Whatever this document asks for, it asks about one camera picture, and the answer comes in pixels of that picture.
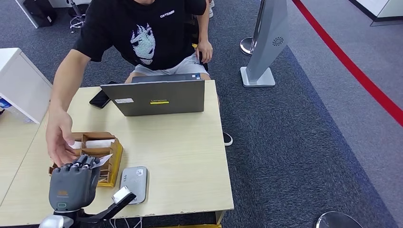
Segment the red line on floor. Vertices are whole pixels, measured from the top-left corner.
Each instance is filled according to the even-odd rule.
[[[397,106],[384,92],[382,92],[382,90],[379,89],[360,68],[358,68],[358,66],[323,29],[300,0],[292,1],[340,62],[348,69],[348,71],[350,71],[369,94],[400,124],[400,126],[403,127],[403,110],[399,108],[399,106]]]

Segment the laptop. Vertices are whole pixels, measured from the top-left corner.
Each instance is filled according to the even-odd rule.
[[[200,74],[133,77],[130,84],[101,85],[125,116],[204,111]]]

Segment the person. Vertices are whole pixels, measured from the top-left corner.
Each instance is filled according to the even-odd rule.
[[[46,141],[48,153],[61,166],[75,159],[70,145],[70,102],[81,85],[88,62],[99,62],[114,46],[135,66],[126,83],[135,76],[200,73],[210,75],[200,64],[211,61],[208,39],[208,0],[93,0],[86,12],[80,37],[58,67],[49,105]],[[184,32],[186,14],[198,15],[199,44],[192,47]],[[232,138],[223,133],[225,145]]]

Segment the gray robotic hand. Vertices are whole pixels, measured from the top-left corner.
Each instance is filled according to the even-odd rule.
[[[98,158],[81,155],[73,164],[53,170],[49,202],[55,211],[75,211],[92,203],[100,174],[100,167],[92,169],[96,163]]]
[[[126,186],[112,196],[113,204],[96,215],[88,215],[83,207],[95,198],[100,167],[99,159],[82,155],[72,164],[54,169],[50,179],[49,202],[53,215],[47,216],[39,228],[79,228],[81,223],[96,224],[111,219],[135,197]]]

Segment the light wooden tabletop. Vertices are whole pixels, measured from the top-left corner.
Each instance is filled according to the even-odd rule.
[[[0,116],[0,205],[39,128],[5,111]]]
[[[73,132],[114,134],[124,148],[119,172],[136,166],[149,171],[146,201],[127,206],[117,218],[233,209],[214,81],[206,81],[203,113],[125,117],[112,102],[102,110],[88,104],[99,90],[78,90],[68,110]],[[0,226],[38,224],[53,212],[44,124],[0,207]],[[118,186],[97,188],[86,212],[105,210]]]

